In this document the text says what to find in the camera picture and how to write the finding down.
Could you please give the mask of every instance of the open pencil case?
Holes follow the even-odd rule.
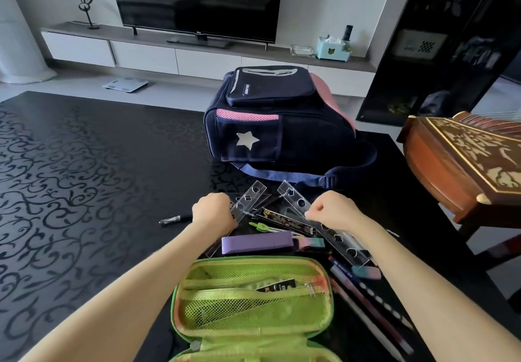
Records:
[[[291,289],[257,291],[289,279]],[[191,343],[171,362],[341,362],[308,340],[333,318],[328,275],[308,258],[198,260],[173,292],[171,318]]]

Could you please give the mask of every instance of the pink pencil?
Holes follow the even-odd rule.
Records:
[[[348,279],[348,277],[342,273],[342,271],[333,265],[331,268],[331,273],[335,275],[335,277],[344,285],[348,290],[350,290],[358,300],[365,306],[365,308],[371,313],[371,315],[380,322],[381,326],[385,329],[387,333],[398,343],[398,345],[408,353],[409,355],[414,353],[413,348],[407,343],[407,341],[398,333],[394,326],[390,324],[388,320],[385,319],[383,315],[380,314],[378,310],[374,308],[371,302],[358,290],[358,288]]]

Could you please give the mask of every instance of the floor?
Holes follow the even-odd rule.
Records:
[[[148,104],[160,107],[172,107],[195,111],[204,111],[212,100],[216,89],[220,85],[218,81],[189,79],[176,81],[152,82],[145,89],[129,94],[101,86],[115,79],[114,76],[99,72],[87,72],[83,70],[58,69],[58,77],[51,81],[30,85],[8,85],[0,83],[0,101],[9,99],[25,91],[47,92],[69,96],[90,97],[117,102],[131,102]],[[116,74],[121,76],[137,76],[134,70],[119,69]],[[363,101],[360,97],[337,97],[340,108],[352,119]],[[521,87],[504,79],[494,83],[490,91],[485,95],[476,107],[476,113],[491,113],[498,111],[513,111],[521,109]],[[380,132],[389,134],[394,140],[400,132],[399,127],[356,122],[359,130]],[[444,207],[449,218],[452,214]],[[469,240],[468,246],[477,254],[521,233],[518,229],[502,229],[482,227]],[[517,289],[521,288],[521,257],[507,262],[489,271],[492,280],[498,286],[505,297],[510,297]]]

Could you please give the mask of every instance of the purple case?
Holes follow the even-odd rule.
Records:
[[[284,247],[293,247],[291,232],[244,234],[222,239],[223,255]]]

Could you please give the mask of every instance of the forearm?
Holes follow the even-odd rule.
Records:
[[[439,362],[519,361],[521,342],[368,219],[357,232]]]
[[[22,361],[132,361],[174,287],[214,241],[200,227],[188,225],[80,307]]]

